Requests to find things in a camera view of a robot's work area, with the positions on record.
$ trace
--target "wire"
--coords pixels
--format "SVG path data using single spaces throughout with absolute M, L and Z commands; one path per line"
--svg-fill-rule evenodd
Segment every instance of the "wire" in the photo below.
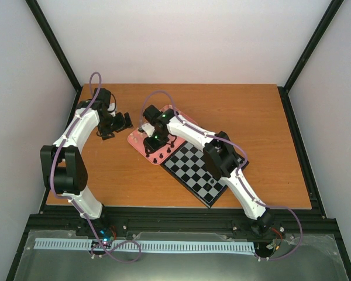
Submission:
M 112 233 L 113 233 L 113 241 L 114 240 L 116 240 L 116 228 L 115 228 L 115 226 L 114 225 L 112 225 L 110 228 L 109 228 L 111 231 L 112 231 Z
M 92 78 L 94 78 L 94 76 L 97 74 L 97 76 L 99 77 L 99 86 L 98 86 L 98 89 L 95 93 L 95 95 L 93 94 L 93 91 L 92 91 Z M 92 100 L 90 101 L 90 103 L 87 105 L 87 107 L 83 110 L 83 112 L 79 115 L 80 117 L 79 118 L 76 118 L 75 121 L 69 125 L 68 129 L 67 129 L 67 132 L 65 135 L 63 135 L 63 140 L 61 141 L 59 147 L 57 148 L 55 154 L 54 154 L 54 158 L 53 158 L 53 161 L 52 161 L 52 165 L 51 165 L 51 173 L 50 173 L 50 188 L 51 188 L 51 192 L 53 193 L 53 195 L 56 197 L 56 198 L 59 198 L 59 199 L 68 199 L 69 202 L 77 209 L 77 211 L 84 216 L 84 218 L 87 220 L 89 226 L 91 227 L 91 231 L 92 233 L 94 234 L 95 238 L 97 239 L 100 247 L 104 250 L 105 254 L 109 255 L 112 259 L 114 259 L 115 261 L 118 261 L 118 262 L 121 262 L 121 263 L 132 263 L 132 262 L 135 262 L 137 261 L 140 256 L 142 255 L 142 248 L 140 247 L 139 243 L 136 242 L 136 241 L 123 241 L 119 244 L 117 244 L 116 247 L 114 247 L 113 249 L 111 250 L 107 250 L 104 245 L 102 244 L 102 242 L 100 241 L 99 239 L 99 236 L 90 220 L 90 218 L 86 215 L 86 213 L 78 206 L 78 204 L 74 201 L 74 199 L 70 196 L 60 196 L 56 193 L 56 190 L 54 188 L 54 172 L 56 170 L 56 165 L 57 165 L 57 159 L 59 158 L 59 155 L 60 155 L 60 152 L 61 152 L 61 149 L 63 148 L 64 144 L 66 143 L 68 137 L 70 136 L 71 132 L 73 131 L 74 127 L 76 126 L 76 124 L 79 122 L 79 120 L 82 119 L 82 117 L 87 113 L 87 111 L 91 108 L 92 104 L 95 102 L 96 98 L 98 97 L 99 95 L 99 92 L 100 92 L 100 89 L 101 89 L 101 75 L 99 72 L 94 72 L 91 74 L 90 76 L 90 83 L 89 83 L 89 88 L 90 88 L 90 92 L 91 94 L 93 95 L 93 98 Z M 123 261 L 123 260 L 120 260 L 120 259 L 117 259 L 116 257 L 112 256 L 111 255 L 111 252 L 113 252 L 115 249 L 121 247 L 123 244 L 126 244 L 126 243 L 134 243 L 137 247 L 138 247 L 138 250 L 139 250 L 139 253 L 138 253 L 138 256 L 135 257 L 133 260 L 131 261 Z
M 282 235 L 281 235 L 281 233 L 278 231 L 278 230 L 276 230 L 275 228 L 271 228 L 271 230 L 274 232 L 274 233 L 276 233 L 280 238 L 281 238 L 281 241 L 280 241 L 280 243 L 279 243 L 279 245 L 281 245 L 281 243 L 282 243 Z
M 276 234 L 276 240 L 275 243 L 277 244 L 277 240 L 279 239 L 279 236 Z
M 142 105 L 142 110 L 140 111 L 140 127 L 142 127 L 142 125 L 143 125 L 143 110 L 144 110 L 144 106 L 146 105 L 146 103 L 147 103 L 147 101 L 149 100 L 149 98 L 150 98 L 152 95 L 155 95 L 155 94 L 157 94 L 157 93 L 162 93 L 162 94 L 165 94 L 166 96 L 169 97 L 170 102 L 171 102 L 171 105 L 172 105 L 172 109 L 173 109 L 173 112 L 174 112 L 174 116 L 175 116 L 180 122 L 183 123 L 183 120 L 178 116 L 178 112 L 176 111 L 176 105 L 175 105 L 174 100 L 173 100 L 173 98 L 171 97 L 171 95 L 170 95 L 167 91 L 157 90 L 157 91 L 152 92 L 151 94 L 149 94 L 149 95 L 147 96 L 147 98 L 144 100 L 144 103 L 143 103 L 143 105 Z M 195 128 L 194 126 L 192 126 L 192 125 L 190 125 L 190 124 L 188 124 L 188 123 L 186 123 L 186 122 L 183 123 L 183 124 L 184 124 L 186 127 L 188 127 L 188 128 L 190 128 L 190 129 L 196 131 L 197 133 L 200 133 L 201 135 L 204 135 L 204 132 L 200 131 L 198 128 Z M 228 143 L 228 144 L 230 144 L 230 145 L 236 147 L 237 149 L 239 149 L 239 150 L 242 152 L 242 154 L 244 155 L 245 160 L 244 160 L 243 163 L 242 163 L 241 165 L 239 165 L 238 168 L 236 169 L 236 175 L 237 175 L 237 178 L 238 178 L 238 180 L 240 181 L 240 183 L 241 183 L 243 189 L 244 189 L 245 192 L 247 193 L 247 195 L 248 195 L 253 201 L 255 201 L 256 204 L 258 204 L 258 205 L 260 205 L 260 206 L 262 206 L 262 207 L 264 207 L 264 208 L 285 209 L 285 210 L 288 210 L 288 211 L 294 216 L 295 220 L 297 221 L 298 226 L 299 226 L 300 238 L 299 238 L 299 242 L 296 244 L 296 246 L 294 247 L 294 249 L 292 249 L 291 251 L 289 251 L 289 253 L 287 253 L 287 254 L 285 254 L 285 255 L 283 255 L 283 256 L 280 256 L 280 257 L 278 257 L 278 258 L 269 259 L 269 260 L 270 260 L 270 261 L 279 261 L 280 259 L 284 259 L 284 258 L 288 257 L 289 255 L 291 255 L 292 253 L 294 253 L 294 252 L 299 248 L 299 246 L 301 245 L 302 240 L 303 240 L 303 229 L 302 229 L 302 225 L 301 225 L 300 220 L 299 220 L 298 216 L 296 215 L 296 213 L 295 213 L 292 209 L 290 209 L 290 208 L 288 208 L 288 207 L 286 207 L 286 206 L 272 206 L 272 205 L 267 205 L 267 204 L 264 204 L 264 203 L 261 203 L 261 202 L 257 201 L 256 198 L 254 198 L 254 196 L 252 196 L 251 192 L 247 189 L 247 187 L 244 185 L 244 183 L 242 182 L 242 180 L 241 180 L 240 177 L 238 176 L 239 170 L 240 170 L 242 167 L 244 167 L 244 166 L 246 165 L 247 161 L 248 161 L 246 152 L 245 152 L 242 148 L 240 148 L 237 144 L 235 144 L 235 143 L 233 143 L 233 142 L 231 142 L 231 141 L 229 141 L 229 140 L 227 140 L 227 139 L 223 139 L 223 138 L 220 138 L 220 137 L 218 137 L 218 136 L 208 135 L 208 134 L 205 135 L 205 136 L 208 137 L 208 138 L 217 139 L 217 140 L 219 140 L 219 141 L 226 142 L 226 143 Z
M 173 136 L 174 139 L 173 139 L 170 143 L 166 143 L 166 144 L 167 144 L 167 145 L 173 145 L 173 144 L 176 142 L 176 140 L 177 140 L 177 136 L 172 135 L 171 133 L 170 133 L 169 135 Z

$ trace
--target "white wall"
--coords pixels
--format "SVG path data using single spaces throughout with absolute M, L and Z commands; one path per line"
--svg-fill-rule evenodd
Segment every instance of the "white wall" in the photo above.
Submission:
M 0 280 L 44 193 L 39 150 L 62 132 L 74 91 L 25 1 L 0 1 Z
M 326 213 L 351 259 L 351 0 L 345 1 L 290 91 Z
M 330 0 L 39 0 L 78 79 L 284 85 Z

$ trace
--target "chess square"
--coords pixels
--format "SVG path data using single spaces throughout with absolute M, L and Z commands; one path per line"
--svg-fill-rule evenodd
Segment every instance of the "chess square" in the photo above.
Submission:
M 196 163 L 199 160 L 199 157 L 196 155 L 192 155 L 190 160 L 193 161 L 194 163 Z
M 173 161 L 167 161 L 167 162 L 165 163 L 165 166 L 167 166 L 168 168 L 172 168 L 172 167 L 175 166 L 175 165 L 174 165 L 174 162 L 173 162 Z
M 185 164 L 181 167 L 181 170 L 184 171 L 184 172 L 187 172 L 189 169 L 190 168 L 187 165 L 185 165 Z
M 197 157 L 201 158 L 201 156 L 203 156 L 203 153 L 200 150 L 198 150 L 198 151 L 196 151 L 195 155 Z
M 186 152 L 188 152 L 188 149 L 183 147 L 181 148 L 180 152 L 182 152 L 182 154 L 186 154 Z
M 176 155 L 174 155 L 174 156 L 171 157 L 169 160 L 170 160 L 169 162 L 176 163 L 176 162 L 179 160 L 179 158 L 178 158 Z
M 220 192 L 224 186 L 225 186 L 225 185 L 222 185 L 222 184 L 220 184 L 220 183 L 216 183 L 216 184 L 213 186 L 213 188 L 214 188 L 215 190 L 217 190 L 218 192 Z
M 200 178 L 197 182 L 198 182 L 198 184 L 199 184 L 200 186 L 202 186 L 202 187 L 204 187 L 205 184 L 207 183 L 203 178 Z
M 190 179 L 190 177 L 184 174 L 183 176 L 181 176 L 181 179 L 186 183 Z
M 212 186 L 211 186 L 209 183 L 206 183 L 205 186 L 204 186 L 204 189 L 205 189 L 206 191 L 210 191 L 211 188 L 212 188 Z
M 195 183 L 191 188 L 195 190 L 195 192 L 198 192 L 201 189 L 201 186 L 198 183 Z
M 204 196 L 204 199 L 205 201 L 207 202 L 211 202 L 213 200 L 213 196 L 211 196 L 209 193 L 207 193 L 205 196 Z
M 210 179 L 211 179 L 211 174 L 209 174 L 209 173 L 205 173 L 203 176 L 202 176 L 202 178 L 205 180 L 205 181 L 209 181 Z
M 202 169 L 199 169 L 198 171 L 197 171 L 197 174 L 199 175 L 199 176 L 204 176 L 205 174 L 206 174 L 207 172 L 205 171 L 205 170 L 202 170 Z
M 191 166 L 191 170 L 193 170 L 194 172 L 199 171 L 199 169 L 200 169 L 200 167 L 199 167 L 198 165 L 196 165 L 196 164 L 193 164 L 193 165 Z
M 188 167 L 191 168 L 191 167 L 194 165 L 194 162 L 191 161 L 191 160 L 188 160 L 188 161 L 186 162 L 186 165 L 187 165 Z
M 207 193 L 208 193 L 208 192 L 207 192 L 205 189 L 200 189 L 200 190 L 198 191 L 198 194 L 199 194 L 201 197 L 203 197 L 203 198 L 204 198 L 204 196 L 206 196 Z
M 182 167 L 184 165 L 184 162 L 181 160 L 178 160 L 177 163 L 175 164 L 178 168 Z
M 193 157 L 194 154 L 191 151 L 188 151 L 185 153 L 185 155 L 190 159 L 191 157 Z
M 182 161 L 183 163 L 186 163 L 186 162 L 188 161 L 188 157 L 186 157 L 186 155 L 182 156 L 182 157 L 181 157 L 181 161 Z
M 180 169 L 180 168 L 177 167 L 176 165 L 173 165 L 173 167 L 170 168 L 170 170 L 172 170 L 174 173 L 175 173 L 176 171 L 178 171 L 179 169 Z
M 199 159 L 198 161 L 196 161 L 195 164 L 198 165 L 199 167 L 201 167 L 204 165 L 204 162 L 201 159 Z
M 193 180 L 192 178 L 190 178 L 187 182 L 186 182 L 189 186 L 194 186 L 195 183 L 197 183 L 195 180 Z
M 184 154 L 180 150 L 178 150 L 174 156 L 176 156 L 180 159 L 182 156 L 184 156 Z
M 190 151 L 195 154 L 197 151 L 199 151 L 199 149 L 197 149 L 195 146 L 192 146 L 192 148 L 190 148 Z
M 190 150 L 191 148 L 194 148 L 195 146 L 192 145 L 191 143 L 189 142 L 186 142 L 186 144 L 184 145 L 184 148 L 187 148 L 188 150 Z
M 186 172 L 186 174 L 187 174 L 189 177 L 192 177 L 192 176 L 195 174 L 195 172 L 194 172 L 193 170 L 191 170 L 191 169 L 188 169 L 187 172 Z
M 192 179 L 195 181 L 198 181 L 200 178 L 201 178 L 201 176 L 199 176 L 198 174 L 192 175 Z
M 218 191 L 213 187 L 208 193 L 212 196 L 212 198 L 215 198 L 218 194 Z
M 179 169 L 178 171 L 176 171 L 175 174 L 177 175 L 177 177 L 182 177 L 185 174 L 185 172 Z

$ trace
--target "wooden table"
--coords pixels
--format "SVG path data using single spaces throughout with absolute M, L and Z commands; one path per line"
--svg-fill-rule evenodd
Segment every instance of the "wooden table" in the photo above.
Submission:
M 144 99 L 166 90 L 176 106 L 210 131 L 225 131 L 247 153 L 245 176 L 257 195 L 269 205 L 311 208 L 293 140 L 276 85 L 228 84 L 105 84 L 115 94 L 118 111 L 129 112 L 134 128 L 139 124 Z M 88 85 L 80 100 L 91 98 Z M 169 104 L 163 94 L 148 105 Z M 150 164 L 128 144 L 127 129 L 102 141 L 91 133 L 82 152 L 88 186 L 105 205 L 151 207 L 201 207 L 194 197 L 162 167 Z M 67 204 L 51 194 L 47 204 Z M 213 208 L 239 208 L 227 189 Z

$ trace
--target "robotic arm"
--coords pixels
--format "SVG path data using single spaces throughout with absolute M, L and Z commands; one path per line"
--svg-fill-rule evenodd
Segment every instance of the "robotic arm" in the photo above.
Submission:
M 174 115 L 173 109 L 160 112 L 153 105 L 149 106 L 143 113 L 143 116 L 149 121 L 154 129 L 151 137 L 144 140 L 144 146 L 148 150 L 154 151 L 158 148 L 149 147 L 153 144 L 151 138 L 156 138 L 160 143 L 166 143 L 169 134 L 179 136 L 192 143 L 196 148 L 203 151 L 204 162 L 207 171 L 217 180 L 222 179 L 223 182 L 232 190 L 235 197 L 241 203 L 245 214 L 248 218 L 255 221 L 252 230 L 257 234 L 267 231 L 274 218 L 268 208 L 259 205 L 257 202 L 264 204 L 261 199 L 253 191 L 246 178 L 244 177 L 238 163 L 238 155 L 232 145 L 211 138 L 216 136 L 229 141 L 226 133 L 214 133 L 206 131 L 195 124 L 187 121 L 182 115 Z
M 116 113 L 116 105 L 110 104 L 110 99 L 111 93 L 104 88 L 100 89 L 95 102 L 82 117 L 82 112 L 91 100 L 80 102 L 73 120 L 63 135 L 53 145 L 45 145 L 40 150 L 44 185 L 50 189 L 50 173 L 55 152 L 62 141 L 66 140 L 56 159 L 54 189 L 58 196 L 67 198 L 69 202 L 73 201 L 81 217 L 84 218 L 86 215 L 91 220 L 102 217 L 104 206 L 92 195 L 87 186 L 87 170 L 81 156 L 83 146 L 96 126 L 103 140 L 113 138 L 113 132 L 132 127 L 129 114 Z

